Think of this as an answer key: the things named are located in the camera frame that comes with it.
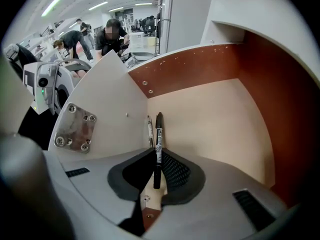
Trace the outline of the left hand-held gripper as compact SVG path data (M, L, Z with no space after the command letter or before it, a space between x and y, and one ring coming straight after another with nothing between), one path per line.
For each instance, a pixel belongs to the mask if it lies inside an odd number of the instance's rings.
M33 95L31 108L38 114L49 110L59 114L76 86L69 71L89 71L92 66L80 59L67 59L58 63L33 62L23 67L23 84Z

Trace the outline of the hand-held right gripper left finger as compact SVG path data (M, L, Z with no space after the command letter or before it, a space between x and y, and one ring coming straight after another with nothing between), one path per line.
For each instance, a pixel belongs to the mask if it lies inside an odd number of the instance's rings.
M145 233L141 193L153 174L153 148L138 149L114 156L62 163L80 195L117 227L136 236Z

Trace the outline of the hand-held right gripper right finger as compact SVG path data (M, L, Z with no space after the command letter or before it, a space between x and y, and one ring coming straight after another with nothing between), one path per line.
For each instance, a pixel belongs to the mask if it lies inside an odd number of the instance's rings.
M242 240L286 211L267 187L233 165L162 151L167 194L148 240Z

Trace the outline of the black pen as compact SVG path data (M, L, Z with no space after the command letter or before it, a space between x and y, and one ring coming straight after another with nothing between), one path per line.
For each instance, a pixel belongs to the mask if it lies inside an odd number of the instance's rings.
M162 172L162 147L163 147L163 114L161 112L156 116L156 164L154 169L153 188L159 189L161 186L161 172Z

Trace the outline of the white drawer with key lock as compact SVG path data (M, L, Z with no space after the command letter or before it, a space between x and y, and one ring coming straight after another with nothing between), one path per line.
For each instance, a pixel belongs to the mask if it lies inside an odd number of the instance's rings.
M243 44L188 47L129 70L110 51L67 99L97 116L90 150L65 162L150 147L147 117L163 114L163 145L232 165L286 206L309 205L320 183L320 88L287 52L248 33Z

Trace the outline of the metal mounting plate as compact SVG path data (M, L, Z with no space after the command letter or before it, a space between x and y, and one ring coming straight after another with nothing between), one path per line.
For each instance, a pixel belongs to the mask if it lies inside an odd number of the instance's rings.
M54 133L53 144L62 149L87 154L90 151L97 116L68 103Z

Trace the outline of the long ceiling light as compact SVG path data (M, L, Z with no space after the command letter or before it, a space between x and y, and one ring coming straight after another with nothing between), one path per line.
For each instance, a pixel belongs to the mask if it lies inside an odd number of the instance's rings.
M90 8L88 9L88 11L92 11L92 10L94 10L94 9L96 9L96 8L99 8L99 7L104 6L104 5L107 5L107 4L108 4L108 1L101 2L101 3L99 3L99 4L95 5L95 6L90 7Z
M42 12L41 17L45 17L59 3L60 0L53 0Z

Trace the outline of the black coat rack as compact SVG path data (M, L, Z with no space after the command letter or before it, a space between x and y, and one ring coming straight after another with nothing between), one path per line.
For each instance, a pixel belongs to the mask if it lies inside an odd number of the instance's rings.
M172 0L153 0L157 5L156 49L158 55L168 51L169 30L171 23Z

